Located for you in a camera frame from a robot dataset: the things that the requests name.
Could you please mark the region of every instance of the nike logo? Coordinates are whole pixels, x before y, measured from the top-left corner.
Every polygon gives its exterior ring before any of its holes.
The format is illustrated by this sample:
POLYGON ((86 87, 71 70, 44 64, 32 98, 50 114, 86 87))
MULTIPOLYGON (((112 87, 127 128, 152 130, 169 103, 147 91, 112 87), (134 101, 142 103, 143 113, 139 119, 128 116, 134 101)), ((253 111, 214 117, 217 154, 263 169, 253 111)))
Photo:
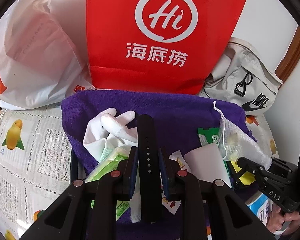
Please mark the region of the nike logo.
POLYGON ((255 100, 244 103, 241 107, 243 108, 243 110, 245 112, 254 111, 254 110, 265 108, 266 106, 264 106, 264 105, 268 101, 269 101, 269 98, 267 98, 264 94, 260 93, 260 95, 255 100))

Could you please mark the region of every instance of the nike swoosh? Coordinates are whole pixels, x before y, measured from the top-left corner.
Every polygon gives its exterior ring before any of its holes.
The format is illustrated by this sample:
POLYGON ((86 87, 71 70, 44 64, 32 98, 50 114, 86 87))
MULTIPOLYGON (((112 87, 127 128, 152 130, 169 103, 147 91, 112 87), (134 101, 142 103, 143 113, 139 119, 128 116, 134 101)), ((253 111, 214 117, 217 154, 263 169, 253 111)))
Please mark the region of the nike swoosh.
POLYGON ((265 108, 266 106, 263 106, 263 107, 250 107, 250 104, 253 102, 254 100, 252 101, 249 101, 247 103, 244 103, 241 107, 243 108, 244 111, 246 112, 249 112, 249 111, 254 111, 254 110, 259 110, 259 109, 262 109, 262 108, 265 108))

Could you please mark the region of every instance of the purple towel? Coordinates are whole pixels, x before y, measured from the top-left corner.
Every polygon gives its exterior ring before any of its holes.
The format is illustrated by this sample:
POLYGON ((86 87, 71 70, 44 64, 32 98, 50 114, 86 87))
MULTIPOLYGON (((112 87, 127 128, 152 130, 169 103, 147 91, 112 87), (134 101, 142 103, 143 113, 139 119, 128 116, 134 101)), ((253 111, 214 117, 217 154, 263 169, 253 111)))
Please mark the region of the purple towel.
MULTIPOLYGON (((97 161, 83 147, 88 122, 110 107, 117 115, 133 110, 137 116, 148 114, 154 119, 158 147, 167 153, 180 150, 182 155, 201 146, 197 128, 219 127, 220 114, 213 110, 213 99, 184 94, 138 93, 120 90, 83 91, 62 102, 62 125, 78 160, 90 173, 97 161)), ((238 105, 217 100, 224 116, 251 135, 245 124, 245 112, 238 105)), ((128 127, 136 127, 137 118, 128 127)), ((160 223, 131 223, 130 213, 117 221, 117 239, 174 240, 180 237, 181 210, 174 216, 163 208, 165 219, 160 223)))

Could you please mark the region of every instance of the human hand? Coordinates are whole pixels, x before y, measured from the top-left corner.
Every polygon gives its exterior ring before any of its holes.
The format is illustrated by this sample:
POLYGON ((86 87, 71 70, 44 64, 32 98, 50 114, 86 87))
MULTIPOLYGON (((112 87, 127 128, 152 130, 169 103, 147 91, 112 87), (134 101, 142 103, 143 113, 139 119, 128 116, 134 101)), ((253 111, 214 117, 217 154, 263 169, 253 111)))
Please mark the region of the human hand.
POLYGON ((298 211, 295 211, 293 213, 286 213, 284 216, 280 214, 281 208, 273 203, 272 205, 272 211, 269 215, 269 220, 267 222, 267 228, 271 233, 274 233, 275 231, 280 231, 282 228, 282 224, 285 221, 291 221, 288 228, 285 230, 285 232, 282 235, 290 235, 294 233, 300 226, 300 215, 298 211))

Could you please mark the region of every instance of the white wall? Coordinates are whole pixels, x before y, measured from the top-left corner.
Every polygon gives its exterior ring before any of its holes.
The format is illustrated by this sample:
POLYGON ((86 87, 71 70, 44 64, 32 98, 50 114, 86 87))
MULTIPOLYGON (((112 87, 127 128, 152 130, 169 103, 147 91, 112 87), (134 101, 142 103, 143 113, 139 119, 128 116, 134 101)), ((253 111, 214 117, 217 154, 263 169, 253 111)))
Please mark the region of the white wall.
POLYGON ((296 21, 279 0, 247 0, 233 36, 250 42, 274 71, 296 29, 296 21))
POLYGON ((265 116, 280 158, 297 164, 300 154, 300 61, 265 116))

